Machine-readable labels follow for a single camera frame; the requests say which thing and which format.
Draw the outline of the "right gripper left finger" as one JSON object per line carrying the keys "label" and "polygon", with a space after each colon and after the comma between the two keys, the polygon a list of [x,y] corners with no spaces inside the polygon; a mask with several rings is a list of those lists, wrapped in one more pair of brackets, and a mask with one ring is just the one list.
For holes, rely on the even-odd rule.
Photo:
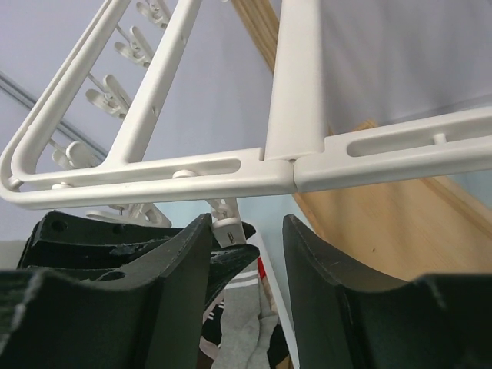
{"label": "right gripper left finger", "polygon": [[211,256],[202,226],[113,269],[1,273],[3,368],[193,368]]}

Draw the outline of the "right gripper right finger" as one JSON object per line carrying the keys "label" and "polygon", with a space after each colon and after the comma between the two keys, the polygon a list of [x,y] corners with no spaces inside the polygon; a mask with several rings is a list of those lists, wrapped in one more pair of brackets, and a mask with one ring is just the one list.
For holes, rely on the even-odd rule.
{"label": "right gripper right finger", "polygon": [[283,220],[291,313],[302,368],[489,368],[491,276],[403,281]]}

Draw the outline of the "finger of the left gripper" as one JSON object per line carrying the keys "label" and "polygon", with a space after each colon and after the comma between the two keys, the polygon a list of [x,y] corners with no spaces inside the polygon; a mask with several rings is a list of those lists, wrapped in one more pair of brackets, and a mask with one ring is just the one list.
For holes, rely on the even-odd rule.
{"label": "finger of the left gripper", "polygon": [[226,261],[245,265],[256,259],[256,247],[251,244],[220,248],[212,234],[210,214],[199,215],[183,228],[154,228],[113,224],[50,211],[34,226],[18,268],[119,268],[173,238],[188,240],[200,226],[205,230],[205,243],[211,245],[212,262],[218,260],[221,252],[231,254]]}
{"label": "finger of the left gripper", "polygon": [[254,245],[237,245],[212,251],[204,306],[209,308],[225,286],[259,256],[260,251]]}

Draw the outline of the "grey socks pair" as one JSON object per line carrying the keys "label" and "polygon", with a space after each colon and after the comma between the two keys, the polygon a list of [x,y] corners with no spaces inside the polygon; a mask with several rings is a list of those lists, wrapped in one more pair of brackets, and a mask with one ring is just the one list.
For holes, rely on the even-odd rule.
{"label": "grey socks pair", "polygon": [[225,286],[215,316],[207,322],[220,324],[220,344],[207,352],[214,354],[213,368],[269,368],[268,349],[278,325],[278,315],[261,283],[258,265],[251,263]]}

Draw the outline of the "white corner clip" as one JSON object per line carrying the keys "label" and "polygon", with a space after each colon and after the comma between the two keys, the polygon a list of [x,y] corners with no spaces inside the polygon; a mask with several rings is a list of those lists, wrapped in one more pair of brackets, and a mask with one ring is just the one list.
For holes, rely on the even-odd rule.
{"label": "white corner clip", "polygon": [[133,224],[143,227],[170,228],[171,221],[153,203],[110,205],[117,211],[91,210],[86,216],[96,221],[112,224]]}

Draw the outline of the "red sock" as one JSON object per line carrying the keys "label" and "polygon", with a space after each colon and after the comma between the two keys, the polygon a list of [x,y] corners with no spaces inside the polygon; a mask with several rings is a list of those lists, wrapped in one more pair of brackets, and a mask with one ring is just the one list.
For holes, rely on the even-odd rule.
{"label": "red sock", "polygon": [[266,277],[266,271],[265,271],[265,268],[264,268],[264,263],[263,263],[263,261],[262,261],[261,258],[257,259],[257,263],[258,263],[258,274],[259,274],[259,278],[261,280],[263,280]]}

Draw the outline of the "wooden drying rack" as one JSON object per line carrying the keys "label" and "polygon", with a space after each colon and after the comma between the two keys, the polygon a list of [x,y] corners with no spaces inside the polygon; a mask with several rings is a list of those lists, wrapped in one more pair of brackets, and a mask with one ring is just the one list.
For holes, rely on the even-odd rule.
{"label": "wooden drying rack", "polygon": [[[322,1],[332,135],[491,103],[489,1]],[[326,241],[401,279],[491,269],[491,174],[292,196]]]}

